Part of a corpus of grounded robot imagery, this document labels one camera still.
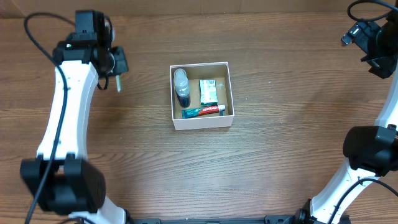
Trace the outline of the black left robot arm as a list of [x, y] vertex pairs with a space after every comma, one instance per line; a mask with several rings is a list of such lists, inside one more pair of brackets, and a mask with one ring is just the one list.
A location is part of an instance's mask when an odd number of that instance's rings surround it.
[[131, 223], [129, 212], [106, 195], [102, 172], [88, 162], [86, 134], [90, 105], [100, 80], [129, 70], [122, 47], [112, 45], [110, 18], [80, 10], [75, 31], [47, 58], [55, 67], [49, 121], [36, 157], [21, 162], [20, 175], [33, 195], [33, 207], [63, 215], [69, 222]]

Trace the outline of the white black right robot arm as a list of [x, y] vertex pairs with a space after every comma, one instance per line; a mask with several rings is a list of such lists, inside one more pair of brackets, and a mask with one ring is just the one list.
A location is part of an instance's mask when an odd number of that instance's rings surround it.
[[341, 38], [364, 53], [369, 72], [392, 78], [383, 109], [372, 126], [355, 126], [343, 143], [345, 157], [326, 187], [311, 198], [287, 223], [349, 223], [343, 216], [353, 200], [371, 183], [397, 170], [397, 11], [384, 15], [387, 22], [359, 19]]

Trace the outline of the green soap box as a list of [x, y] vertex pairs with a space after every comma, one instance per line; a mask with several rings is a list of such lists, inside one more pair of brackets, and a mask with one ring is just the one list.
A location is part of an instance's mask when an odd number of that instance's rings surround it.
[[202, 106], [215, 106], [218, 104], [216, 80], [199, 80], [200, 104]]

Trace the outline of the green toothbrush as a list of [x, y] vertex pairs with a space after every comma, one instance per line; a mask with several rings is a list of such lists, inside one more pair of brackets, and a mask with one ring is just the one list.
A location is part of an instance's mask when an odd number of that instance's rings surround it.
[[121, 92], [121, 76], [120, 75], [116, 75], [115, 76], [115, 80], [116, 80], [117, 91], [120, 93]]

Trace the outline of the clear bottle with dark liquid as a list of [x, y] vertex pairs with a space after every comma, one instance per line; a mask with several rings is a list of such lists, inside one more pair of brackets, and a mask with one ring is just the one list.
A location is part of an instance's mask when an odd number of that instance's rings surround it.
[[177, 99], [182, 108], [190, 106], [190, 84], [184, 69], [178, 68], [174, 72], [174, 88]]

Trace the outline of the red green toothpaste tube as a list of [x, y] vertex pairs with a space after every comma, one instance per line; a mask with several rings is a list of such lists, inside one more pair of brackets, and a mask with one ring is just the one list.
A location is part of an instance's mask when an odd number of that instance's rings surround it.
[[220, 113], [220, 111], [225, 109], [226, 109], [225, 105], [216, 105], [216, 106], [206, 106], [202, 108], [182, 110], [182, 118], [188, 119], [208, 114]]

